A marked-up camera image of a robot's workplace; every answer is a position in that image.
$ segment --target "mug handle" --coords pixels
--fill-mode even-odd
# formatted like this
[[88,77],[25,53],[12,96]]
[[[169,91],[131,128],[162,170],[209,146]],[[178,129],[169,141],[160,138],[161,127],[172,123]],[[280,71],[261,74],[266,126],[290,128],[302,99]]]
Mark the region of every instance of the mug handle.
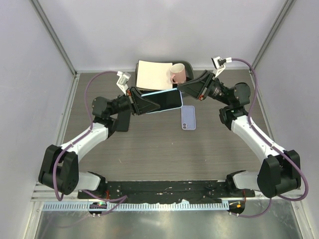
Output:
[[176,75],[176,74],[172,74],[172,75],[170,76],[170,82],[171,82],[172,84],[177,84],[177,83],[174,82],[174,80],[173,80],[173,78],[175,77],[175,75]]

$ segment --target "notebook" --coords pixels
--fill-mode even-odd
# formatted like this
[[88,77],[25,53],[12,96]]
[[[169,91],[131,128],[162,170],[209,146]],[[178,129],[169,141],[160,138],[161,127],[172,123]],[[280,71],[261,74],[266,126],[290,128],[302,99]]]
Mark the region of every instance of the notebook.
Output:
[[139,61],[136,87],[142,90],[169,90],[173,88],[170,82],[170,68],[173,63],[157,63]]

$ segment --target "purple phone case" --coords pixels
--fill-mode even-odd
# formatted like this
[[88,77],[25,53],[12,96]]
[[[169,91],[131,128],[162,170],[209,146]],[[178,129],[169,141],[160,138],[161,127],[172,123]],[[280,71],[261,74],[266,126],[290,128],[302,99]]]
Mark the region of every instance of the purple phone case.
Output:
[[196,118],[194,106],[181,107],[181,128],[183,130],[195,130]]

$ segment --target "robotic arm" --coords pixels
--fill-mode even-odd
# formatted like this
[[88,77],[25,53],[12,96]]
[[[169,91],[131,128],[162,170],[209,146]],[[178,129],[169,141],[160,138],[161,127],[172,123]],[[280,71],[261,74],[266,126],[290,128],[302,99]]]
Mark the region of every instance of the robotic arm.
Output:
[[[299,188],[301,185],[300,174],[273,148],[279,149],[300,168],[299,155],[294,150],[286,151],[274,143],[252,120],[248,119],[248,113],[244,106],[250,103],[251,93],[246,83],[238,83],[234,87],[228,88],[219,81],[217,76],[225,69],[224,63],[231,62],[231,58],[223,60],[217,57],[213,58],[212,61],[215,67],[213,72],[204,71],[198,78],[180,84],[177,88],[200,101],[210,97],[226,104],[226,107],[219,110],[221,122],[241,137],[262,162],[259,172],[238,171],[227,175],[228,189],[230,191],[253,189],[261,191],[266,197],[271,198]],[[47,148],[39,174],[40,183],[53,188],[54,163],[62,150],[69,147],[60,158],[60,163],[63,162],[62,166],[57,167],[58,191],[65,195],[74,190],[84,189],[94,191],[97,195],[102,195],[105,192],[105,178],[92,172],[79,172],[78,163],[93,147],[114,133],[117,120],[111,117],[112,115],[127,110],[130,110],[134,115],[142,115],[160,108],[159,104],[141,97],[141,92],[137,88],[127,87],[126,83],[130,77],[128,73],[119,72],[118,75],[120,77],[117,84],[124,94],[113,100],[103,97],[94,99],[92,108],[95,118],[92,127],[60,147],[51,145]],[[266,144],[256,131],[272,145]],[[87,136],[79,141],[78,139],[85,134]]]

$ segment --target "black phone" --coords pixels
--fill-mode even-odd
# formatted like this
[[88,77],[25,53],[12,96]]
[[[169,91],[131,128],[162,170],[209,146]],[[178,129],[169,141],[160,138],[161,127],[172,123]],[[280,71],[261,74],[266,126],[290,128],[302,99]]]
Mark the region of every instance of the black phone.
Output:
[[181,92],[177,88],[171,90],[156,91],[143,94],[141,96],[160,105],[159,109],[149,112],[148,114],[174,110],[183,106]]

